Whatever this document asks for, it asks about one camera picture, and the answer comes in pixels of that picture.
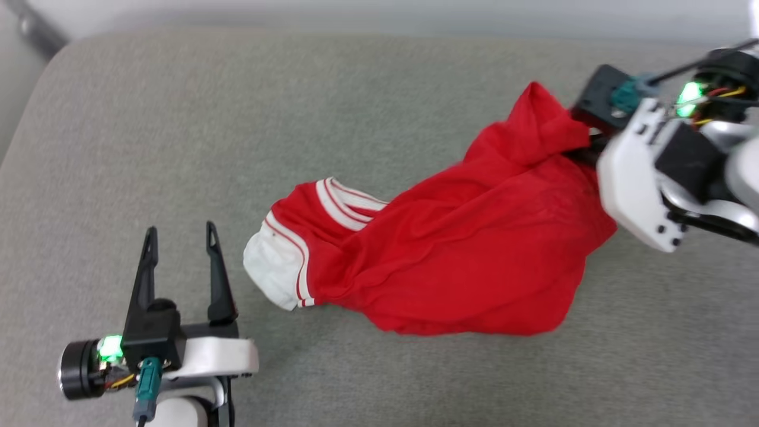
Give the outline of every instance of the green led light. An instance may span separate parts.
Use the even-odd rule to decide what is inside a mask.
[[[121,335],[109,335],[98,344],[98,354],[102,362],[118,362],[124,357],[121,351]]]
[[[680,93],[680,96],[677,98],[677,103],[687,103],[688,101],[697,100],[698,98],[701,98],[704,95],[704,92],[701,90],[701,85],[692,81],[685,85],[685,87],[682,88],[682,92]],[[680,117],[690,117],[691,114],[693,114],[693,110],[696,109],[695,104],[691,104],[689,106],[684,106],[682,108],[677,109],[677,115]]]

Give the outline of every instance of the red wire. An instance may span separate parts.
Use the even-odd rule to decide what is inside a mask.
[[[727,92],[729,89],[727,87],[718,87],[715,90],[712,90],[711,92],[707,93],[707,96],[717,96],[722,92]]]
[[[718,87],[717,89],[711,90],[709,93],[707,93],[707,96],[717,96],[720,93],[726,92],[729,89],[727,87]],[[696,107],[696,110],[693,111],[693,114],[691,115],[691,122],[693,122],[693,129],[698,128],[695,124],[695,122],[698,122],[699,118],[701,117],[700,112],[698,111],[698,107]]]
[[[118,380],[114,380],[114,381],[108,381],[108,382],[106,382],[106,385],[105,385],[105,388],[106,388],[106,390],[107,390],[107,389],[109,389],[109,388],[111,388],[111,386],[113,386],[113,385],[114,385],[114,384],[116,384],[117,382],[119,382],[119,381],[121,381],[121,380],[124,380],[124,379],[128,378],[129,376],[130,376],[130,375],[127,375],[126,377],[123,377],[123,378],[119,378]]]

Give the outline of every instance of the teal connector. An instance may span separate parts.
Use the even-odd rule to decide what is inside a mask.
[[[638,104],[641,103],[641,96],[638,93],[636,83],[637,80],[632,78],[622,86],[617,87],[612,93],[612,105],[627,115],[635,112],[638,109]]]
[[[140,380],[137,382],[137,400],[132,412],[134,421],[139,422],[144,418],[145,421],[151,422],[156,418],[162,375],[163,364],[157,357],[148,357],[142,361]]]

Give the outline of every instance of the striped trim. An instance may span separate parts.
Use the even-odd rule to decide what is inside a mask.
[[[299,235],[295,234],[295,232],[283,226],[276,219],[276,217],[274,217],[273,212],[269,212],[269,214],[266,215],[266,219],[264,220],[264,223],[266,223],[274,231],[281,234],[283,237],[285,237],[287,240],[292,242],[293,245],[295,245],[298,249],[301,250],[301,254],[303,255],[303,264],[301,265],[301,269],[298,272],[298,283],[297,283],[297,286],[295,287],[295,292],[298,295],[298,298],[300,300],[313,299],[311,297],[311,293],[308,290],[308,260],[309,260],[310,255],[308,252],[308,246],[306,245],[306,242]]]
[[[334,178],[317,181],[316,187],[324,210],[335,222],[351,231],[363,229],[372,220],[355,208],[379,211],[387,205],[366,193],[345,187]]]

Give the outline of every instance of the screw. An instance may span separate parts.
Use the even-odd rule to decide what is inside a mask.
[[[621,119],[623,117],[627,116],[627,113],[622,111],[621,109],[618,109],[617,107],[612,107],[612,117],[615,119]]]
[[[140,362],[139,362],[139,363],[137,363],[137,368],[138,368],[138,369],[142,369],[142,364],[143,364],[143,361],[142,361],[142,360],[140,360]],[[163,361],[163,368],[164,368],[164,369],[168,368],[168,367],[169,367],[169,366],[171,366],[171,365],[172,365],[172,361],[171,361],[171,360],[164,360],[164,361]]]

